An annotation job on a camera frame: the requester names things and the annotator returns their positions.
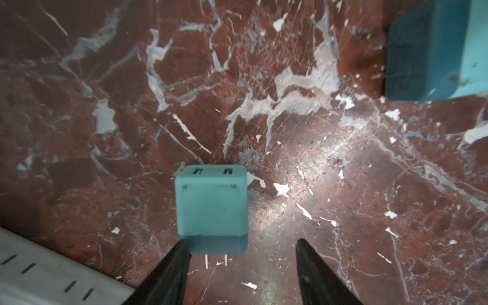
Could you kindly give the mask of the white multicolour power strip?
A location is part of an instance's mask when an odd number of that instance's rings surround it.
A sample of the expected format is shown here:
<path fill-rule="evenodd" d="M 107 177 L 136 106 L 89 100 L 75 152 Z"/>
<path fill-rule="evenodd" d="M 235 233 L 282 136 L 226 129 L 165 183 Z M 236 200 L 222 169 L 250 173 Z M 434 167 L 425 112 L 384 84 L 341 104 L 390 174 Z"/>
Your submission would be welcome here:
<path fill-rule="evenodd" d="M 1 304 L 123 304 L 135 289 L 1 230 Z"/>

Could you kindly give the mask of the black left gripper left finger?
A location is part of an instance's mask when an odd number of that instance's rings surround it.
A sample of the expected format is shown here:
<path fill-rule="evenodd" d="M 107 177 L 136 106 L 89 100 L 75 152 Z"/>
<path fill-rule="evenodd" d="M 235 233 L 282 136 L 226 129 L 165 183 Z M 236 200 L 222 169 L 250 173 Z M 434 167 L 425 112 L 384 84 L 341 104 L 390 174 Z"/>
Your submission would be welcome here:
<path fill-rule="evenodd" d="M 183 304 L 190 260 L 188 242 L 179 240 L 123 304 Z"/>

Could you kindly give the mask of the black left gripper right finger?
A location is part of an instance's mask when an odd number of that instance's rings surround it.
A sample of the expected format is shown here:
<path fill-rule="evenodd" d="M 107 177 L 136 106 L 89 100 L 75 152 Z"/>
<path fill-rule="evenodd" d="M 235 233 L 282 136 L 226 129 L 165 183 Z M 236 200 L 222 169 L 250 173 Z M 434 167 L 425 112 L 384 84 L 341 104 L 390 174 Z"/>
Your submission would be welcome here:
<path fill-rule="evenodd" d="M 362 302 L 345 286 L 314 248 L 303 238 L 296 244 L 297 275 L 302 303 L 307 305 Z"/>

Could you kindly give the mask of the teal cube charger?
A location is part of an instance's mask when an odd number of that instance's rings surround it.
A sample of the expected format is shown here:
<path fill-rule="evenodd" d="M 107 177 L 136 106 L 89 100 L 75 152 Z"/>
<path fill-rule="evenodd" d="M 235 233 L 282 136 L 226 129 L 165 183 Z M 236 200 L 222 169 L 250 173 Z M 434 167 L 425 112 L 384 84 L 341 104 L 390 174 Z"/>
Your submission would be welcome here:
<path fill-rule="evenodd" d="M 175 177 L 177 232 L 193 256 L 244 255 L 249 242 L 247 169 L 189 165 Z"/>
<path fill-rule="evenodd" d="M 487 91 L 487 1 L 426 1 L 388 32 L 385 96 L 428 102 Z"/>

